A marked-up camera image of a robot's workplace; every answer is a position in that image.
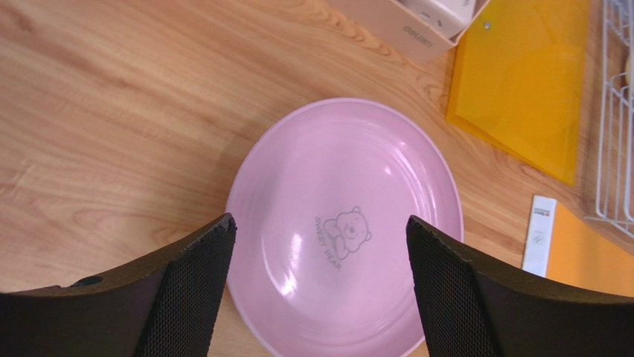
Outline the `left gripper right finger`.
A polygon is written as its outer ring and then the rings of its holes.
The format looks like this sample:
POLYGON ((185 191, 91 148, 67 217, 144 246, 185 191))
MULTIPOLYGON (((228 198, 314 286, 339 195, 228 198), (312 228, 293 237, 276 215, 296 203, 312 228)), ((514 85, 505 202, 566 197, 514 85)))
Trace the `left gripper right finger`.
POLYGON ((431 356, 631 356, 633 299, 539 277, 417 216, 406 226, 431 356))

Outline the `pink plate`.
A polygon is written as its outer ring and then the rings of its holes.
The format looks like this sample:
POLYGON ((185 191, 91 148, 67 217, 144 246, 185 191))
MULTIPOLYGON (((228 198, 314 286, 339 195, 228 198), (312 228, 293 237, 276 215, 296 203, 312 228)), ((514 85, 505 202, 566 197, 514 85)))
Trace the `pink plate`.
POLYGON ((407 356, 424 339, 410 216, 464 239, 453 175, 428 135, 370 100, 303 106, 240 166, 234 305, 275 356, 407 356))

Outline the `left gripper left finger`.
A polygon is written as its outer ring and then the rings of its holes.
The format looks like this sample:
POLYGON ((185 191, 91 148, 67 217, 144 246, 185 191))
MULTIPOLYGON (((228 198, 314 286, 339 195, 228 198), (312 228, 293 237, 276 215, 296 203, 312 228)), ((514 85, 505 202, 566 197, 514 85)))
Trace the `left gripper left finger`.
POLYGON ((206 356, 237 226, 226 213, 122 266, 1 295, 3 356, 206 356))

